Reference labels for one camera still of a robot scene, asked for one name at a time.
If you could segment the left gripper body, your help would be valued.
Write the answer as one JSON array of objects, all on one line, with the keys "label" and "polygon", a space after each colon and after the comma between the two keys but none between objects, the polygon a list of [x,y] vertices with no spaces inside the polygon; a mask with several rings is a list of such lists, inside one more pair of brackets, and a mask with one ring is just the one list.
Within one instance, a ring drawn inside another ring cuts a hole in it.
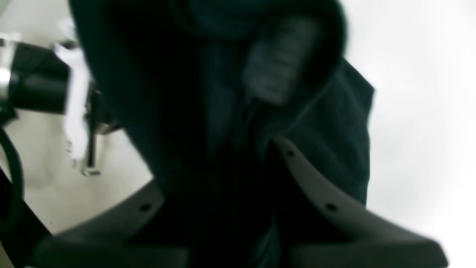
[{"label": "left gripper body", "polygon": [[[72,40],[45,48],[22,42],[18,34],[1,34],[1,107],[66,115],[70,67],[58,54],[61,50],[78,49],[78,43]],[[86,132],[81,173],[100,175],[96,166],[96,136],[118,130],[119,124],[93,80],[86,89],[81,119]]]}]

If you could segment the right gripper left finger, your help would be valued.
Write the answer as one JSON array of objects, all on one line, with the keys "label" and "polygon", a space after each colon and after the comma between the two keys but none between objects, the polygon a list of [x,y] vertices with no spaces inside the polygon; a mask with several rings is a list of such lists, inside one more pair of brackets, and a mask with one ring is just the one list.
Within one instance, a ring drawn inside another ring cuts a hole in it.
[{"label": "right gripper left finger", "polygon": [[36,268],[186,268],[182,246],[130,245],[165,203],[151,180],[114,207],[87,222],[43,239],[36,246]]}]

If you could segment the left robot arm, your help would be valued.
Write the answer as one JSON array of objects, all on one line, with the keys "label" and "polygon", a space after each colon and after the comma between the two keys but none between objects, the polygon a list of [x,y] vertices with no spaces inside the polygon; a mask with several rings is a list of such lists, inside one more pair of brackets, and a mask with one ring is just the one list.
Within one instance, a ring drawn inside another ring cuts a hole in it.
[{"label": "left robot arm", "polygon": [[1,171],[1,245],[14,268],[26,268],[39,240],[49,232],[24,201],[19,153],[5,127],[16,109],[64,115],[73,160],[84,175],[94,170],[99,123],[117,123],[106,110],[78,42],[70,38],[51,48],[26,44],[14,33],[1,34],[1,149],[11,178]]}]

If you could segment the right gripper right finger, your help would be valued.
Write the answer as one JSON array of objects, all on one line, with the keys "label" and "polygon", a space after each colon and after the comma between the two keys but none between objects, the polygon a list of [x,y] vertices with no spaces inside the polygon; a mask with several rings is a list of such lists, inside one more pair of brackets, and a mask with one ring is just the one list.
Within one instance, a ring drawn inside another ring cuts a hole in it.
[{"label": "right gripper right finger", "polygon": [[321,174],[284,136],[273,139],[271,184],[290,268],[446,268],[432,239],[368,211]]}]

